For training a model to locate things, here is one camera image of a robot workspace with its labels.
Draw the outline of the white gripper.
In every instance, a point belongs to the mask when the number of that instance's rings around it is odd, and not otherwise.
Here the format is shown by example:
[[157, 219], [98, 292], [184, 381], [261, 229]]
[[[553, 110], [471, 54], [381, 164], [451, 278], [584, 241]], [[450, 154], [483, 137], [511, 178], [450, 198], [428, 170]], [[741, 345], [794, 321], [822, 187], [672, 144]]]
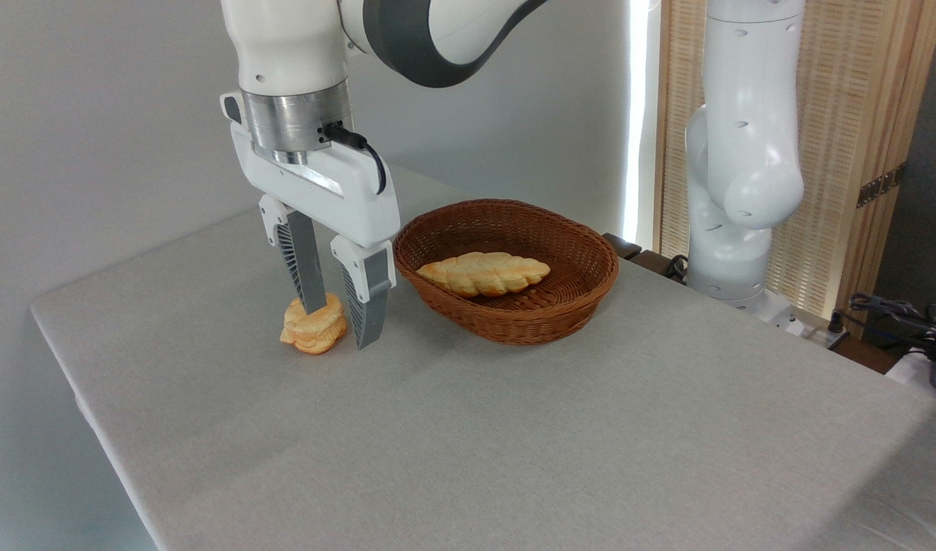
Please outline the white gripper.
[[302, 165], [276, 161], [256, 150], [239, 94], [223, 94], [220, 108], [231, 121], [245, 178], [265, 193], [259, 212], [267, 238], [281, 252], [303, 309], [313, 314], [327, 306], [314, 220], [340, 234], [331, 251], [341, 264], [357, 347], [377, 341], [396, 286], [389, 240], [400, 214], [390, 169], [380, 157], [335, 141], [309, 152]]

